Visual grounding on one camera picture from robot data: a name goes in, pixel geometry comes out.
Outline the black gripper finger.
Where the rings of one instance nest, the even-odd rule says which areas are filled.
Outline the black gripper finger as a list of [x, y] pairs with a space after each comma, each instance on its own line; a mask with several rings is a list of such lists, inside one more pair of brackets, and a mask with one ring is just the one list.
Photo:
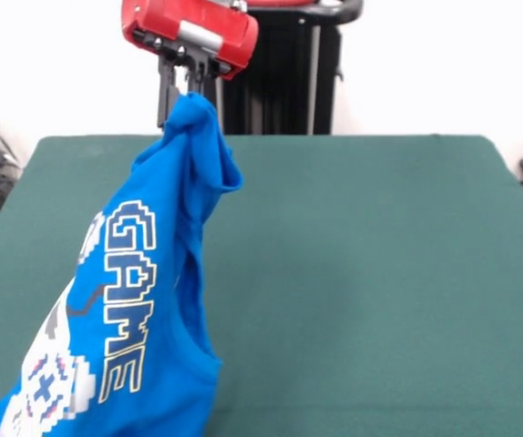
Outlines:
[[188, 72], [188, 91], [206, 97], [211, 103], [216, 103], [218, 73], [219, 63], [216, 60], [191, 58]]
[[175, 66], [165, 58], [159, 59], [159, 102], [157, 114], [158, 128], [164, 128], [176, 101], [179, 97], [179, 90], [176, 87]]

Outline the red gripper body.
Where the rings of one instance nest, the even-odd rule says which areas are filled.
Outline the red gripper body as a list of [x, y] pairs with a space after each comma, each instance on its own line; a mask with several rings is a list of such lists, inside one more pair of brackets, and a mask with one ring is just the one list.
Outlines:
[[172, 65], [202, 63], [225, 79], [248, 66], [259, 34], [245, 1], [124, 1], [121, 30]]

